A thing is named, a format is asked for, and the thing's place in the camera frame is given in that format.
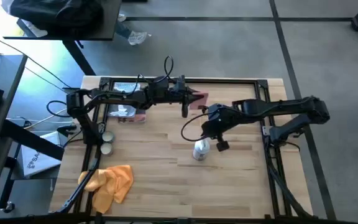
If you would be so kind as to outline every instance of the pink object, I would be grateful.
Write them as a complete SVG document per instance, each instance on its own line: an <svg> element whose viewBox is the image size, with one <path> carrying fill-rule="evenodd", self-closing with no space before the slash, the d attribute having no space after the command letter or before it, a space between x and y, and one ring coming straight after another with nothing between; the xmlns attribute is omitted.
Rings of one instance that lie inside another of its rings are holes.
<svg viewBox="0 0 358 224"><path fill-rule="evenodd" d="M208 99L208 93L193 93L193 95L203 95L204 98L201 98L199 100L190 103L189 108L191 110L198 110L199 106L205 106L206 100Z"/></svg>

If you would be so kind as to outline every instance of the black bag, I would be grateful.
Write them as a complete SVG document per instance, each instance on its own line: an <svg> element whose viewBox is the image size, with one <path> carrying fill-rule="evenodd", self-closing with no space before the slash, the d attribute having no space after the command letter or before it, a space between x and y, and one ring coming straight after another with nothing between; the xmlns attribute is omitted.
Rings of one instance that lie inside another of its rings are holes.
<svg viewBox="0 0 358 224"><path fill-rule="evenodd" d="M81 36L103 22L97 0L14 0L10 13L50 35Z"/></svg>

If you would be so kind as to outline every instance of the desk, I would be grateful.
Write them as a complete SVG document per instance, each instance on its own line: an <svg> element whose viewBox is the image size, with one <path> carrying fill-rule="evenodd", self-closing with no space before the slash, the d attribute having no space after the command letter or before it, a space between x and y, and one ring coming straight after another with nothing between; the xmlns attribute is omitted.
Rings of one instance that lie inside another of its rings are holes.
<svg viewBox="0 0 358 224"><path fill-rule="evenodd" d="M100 77L84 77L82 88L97 88L99 81ZM267 83L272 101L286 100L281 79L268 79ZM190 83L189 86L209 92L207 105L230 105L234 100L255 98L254 87L245 84ZM131 165L134 185L124 203L113 203L104 216L263 218L265 214L273 215L260 124L240 125L227 131L224 138L231 148L224 152L218 152L216 141L209 140L211 152L200 162L192 158L193 142L182 139L180 130L187 120L201 112L189 111L188 118L182 118L180 109L178 104L153 106L147 110L144 124L118 124L116 119L108 119L107 130L116 135L114 154L102 156L99 167ZM277 125L289 119L290 116L275 117ZM205 117L189 124L185 135L199 136L203 121ZM50 211L60 208L76 188L85 147L81 141L66 147ZM311 213L300 153L290 145L282 147L281 152L288 188ZM282 200L279 206L282 212Z"/></svg>
<svg viewBox="0 0 358 224"><path fill-rule="evenodd" d="M6 165L5 161L13 140L57 159L61 159L63 154L60 147L5 120L19 86L26 61L25 55L0 55L0 89L4 90L0 105L0 175Z"/></svg>
<svg viewBox="0 0 358 224"><path fill-rule="evenodd" d="M81 38L72 36L52 36L46 35L44 37L36 37L19 19L17 25L25 32L27 36L5 35L5 39L19 39L19 40L61 40L63 45L74 58L75 62L80 66L85 75L96 75L91 65L85 59L81 50L75 43L76 40L103 40L111 41L116 30L116 21L118 18L121 0L101 0L103 7L103 23L94 32L91 32Z"/></svg>

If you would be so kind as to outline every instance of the black floor stripe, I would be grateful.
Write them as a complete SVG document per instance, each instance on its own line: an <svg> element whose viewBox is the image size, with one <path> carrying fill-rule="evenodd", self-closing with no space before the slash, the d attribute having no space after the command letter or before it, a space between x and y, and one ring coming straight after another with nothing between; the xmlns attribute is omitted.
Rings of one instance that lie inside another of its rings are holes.
<svg viewBox="0 0 358 224"><path fill-rule="evenodd" d="M278 17L282 22L350 22L350 17ZM274 21L274 17L133 16L127 21Z"/></svg>
<svg viewBox="0 0 358 224"><path fill-rule="evenodd" d="M327 17L308 17L308 18L291 18L291 17L281 17L278 20L282 22L350 22L352 18L327 18Z"/></svg>
<svg viewBox="0 0 358 224"><path fill-rule="evenodd" d="M278 39L280 41L280 46L283 51L284 61L285 61L285 65L287 66L288 76L290 77L290 82L291 82L291 86L292 86L292 89L294 92L294 96L296 99L300 99L300 98L302 98L302 95L301 95L301 92L299 89L298 80L296 79L296 76L295 76L295 71L293 69L293 65L292 65L290 53L288 51L287 43L285 42L283 28L281 26L281 21L283 21L282 19L285 19L285 18L279 18L275 0L269 0L269 3L270 3L270 7L272 8L274 23L276 25ZM307 21L307 22L310 22L310 21L313 21L313 19L315 19L315 20L321 19L322 20L322 19L327 19L327 18L288 18L288 21L290 19L291 19L291 21L293 21L294 19L299 19L299 21L301 21L300 19L302 19L302 21L306 21L305 19L309 19L309 21ZM311 132L310 127L305 128L305 138L308 143L311 161L313 163L314 172L317 177L317 183L319 186L321 198L323 199L324 209L325 209L327 218L330 220L336 220L333 202L332 202L331 196L329 194L329 190L328 190L327 182L326 182L326 179L324 176L323 168L321 167L321 161L318 156L316 143L314 142L313 134Z"/></svg>
<svg viewBox="0 0 358 224"><path fill-rule="evenodd" d="M272 17L127 17L127 21L273 21Z"/></svg>
<svg viewBox="0 0 358 224"><path fill-rule="evenodd" d="M269 0L270 7L272 8L274 23L276 25L278 41L280 42L280 46L283 52L285 65L287 66L288 76L290 77L292 90L296 99L301 98L301 91L299 89L298 80L296 80L295 71L293 69L292 61L290 58L290 53L288 51L287 43L285 42L283 28L281 27L281 23L278 20L278 12L276 9L276 5L274 0Z"/></svg>

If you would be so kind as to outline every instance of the wooden table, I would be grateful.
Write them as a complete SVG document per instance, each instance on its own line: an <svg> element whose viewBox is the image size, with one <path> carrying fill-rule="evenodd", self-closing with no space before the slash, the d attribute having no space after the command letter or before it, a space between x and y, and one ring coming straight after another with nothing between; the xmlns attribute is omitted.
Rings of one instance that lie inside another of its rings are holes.
<svg viewBox="0 0 358 224"><path fill-rule="evenodd" d="M82 88L97 88L100 77L84 77ZM286 100L281 79L268 79L272 101ZM244 84L189 84L209 92L207 105L255 98L253 86ZM192 217L263 218L273 215L260 124L237 126L224 133L231 148L219 152L216 141L209 140L211 152L204 161L192 157L193 142L180 136L181 127L200 111L189 110L181 117L181 105L157 105L147 110L143 124L119 124L109 118L107 130L116 135L114 154L102 156L100 168L129 164L134 185L123 204L113 203L104 216L115 217ZM275 117L276 125L290 116ZM201 124L197 119L185 129L185 136L197 138ZM62 206L77 186L85 145L73 142L65 151L50 210ZM288 188L303 208L312 213L300 153L291 146L281 148ZM279 194L280 211L283 211Z"/></svg>

